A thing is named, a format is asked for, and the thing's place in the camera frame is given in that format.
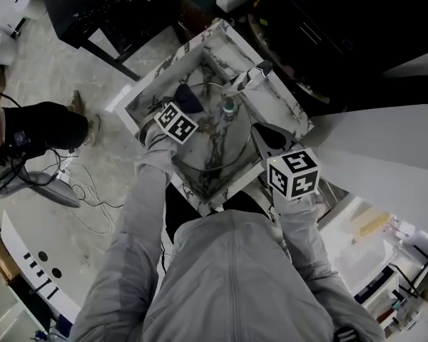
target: gray fabric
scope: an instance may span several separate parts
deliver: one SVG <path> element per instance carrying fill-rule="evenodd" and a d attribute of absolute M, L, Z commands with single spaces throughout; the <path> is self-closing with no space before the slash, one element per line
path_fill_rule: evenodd
<path fill-rule="evenodd" d="M 158 136 L 151 129 L 150 142 Z M 138 161 L 138 181 L 70 341 L 333 341 L 342 326 L 364 342 L 384 341 L 331 270 L 316 206 L 304 198 L 275 197 L 282 232 L 263 215 L 233 210 L 184 224 L 153 300 L 175 153 L 170 139 L 156 142 Z"/>

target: concrete floor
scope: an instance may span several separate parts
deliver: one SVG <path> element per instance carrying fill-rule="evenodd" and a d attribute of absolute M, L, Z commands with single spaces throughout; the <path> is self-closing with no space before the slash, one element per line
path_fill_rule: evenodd
<path fill-rule="evenodd" d="M 74 158 L 72 163 L 86 167 L 95 182 L 100 200 L 123 204 L 129 187 L 135 181 L 133 164 L 143 153 L 143 148 L 116 114 L 104 109 L 124 86 L 133 86 L 135 82 L 89 52 L 76 50 L 58 40 L 47 15 L 39 21 L 27 21 L 21 31 L 21 36 L 17 38 L 17 58 L 6 70 L 5 93 L 25 106 L 42 101 L 65 104 L 71 91 L 79 90 L 87 114 L 100 115 L 101 131 L 96 146 L 81 147 L 79 157 Z M 105 39 L 99 35 L 94 35 L 92 39 L 101 46 L 106 45 Z M 126 65 L 144 76 L 179 46 L 173 28 L 169 27 L 129 58 Z M 6 99 L 1 104 L 13 106 Z M 42 170 L 54 163 L 54 154 L 47 152 L 43 157 L 29 161 L 27 169 Z M 55 167 L 52 167 L 47 172 L 53 173 L 54 170 Z M 71 177 L 89 185 L 88 175 L 81 167 L 69 165 L 68 171 Z M 15 213 L 24 202 L 31 202 L 35 207 L 47 207 L 66 225 L 73 245 L 85 257 L 89 257 L 89 249 L 104 251 L 108 247 L 111 235 L 101 236 L 87 231 L 69 214 L 68 208 L 49 202 L 31 190 L 22 190 L 0 200 L 0 226 L 3 210 L 14 210 Z M 107 210 L 115 222 L 120 210 L 109 207 Z M 93 208 L 83 203 L 80 209 L 72 212 L 97 232 L 108 231 L 108 223 L 100 207 Z M 31 214 L 23 214 L 22 222 L 28 222 L 31 227 Z"/>

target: black shorts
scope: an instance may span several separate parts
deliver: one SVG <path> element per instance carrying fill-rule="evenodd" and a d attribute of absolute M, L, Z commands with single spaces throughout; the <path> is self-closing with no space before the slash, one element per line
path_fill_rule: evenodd
<path fill-rule="evenodd" d="M 33 158 L 49 148 L 72 150 L 83 144 L 88 121 L 60 104 L 44 102 L 22 108 L 4 108 L 4 152 L 13 158 Z"/>

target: cardboard box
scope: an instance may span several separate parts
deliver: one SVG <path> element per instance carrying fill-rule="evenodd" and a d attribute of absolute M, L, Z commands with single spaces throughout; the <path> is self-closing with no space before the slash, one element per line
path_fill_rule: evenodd
<path fill-rule="evenodd" d="M 21 270 L 9 254 L 0 235 L 0 275 L 5 284 L 9 284 L 20 272 Z"/>

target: black furniture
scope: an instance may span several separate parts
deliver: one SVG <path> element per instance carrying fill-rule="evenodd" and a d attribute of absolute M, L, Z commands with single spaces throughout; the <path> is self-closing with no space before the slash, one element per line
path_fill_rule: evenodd
<path fill-rule="evenodd" d="M 428 0 L 267 0 L 270 47 L 331 98 L 428 53 Z"/>
<path fill-rule="evenodd" d="M 124 66 L 142 45 L 174 21 L 169 0 L 44 0 L 58 38 L 87 51 L 129 78 L 139 76 Z M 89 41 L 100 29 L 119 53 L 114 58 Z"/>

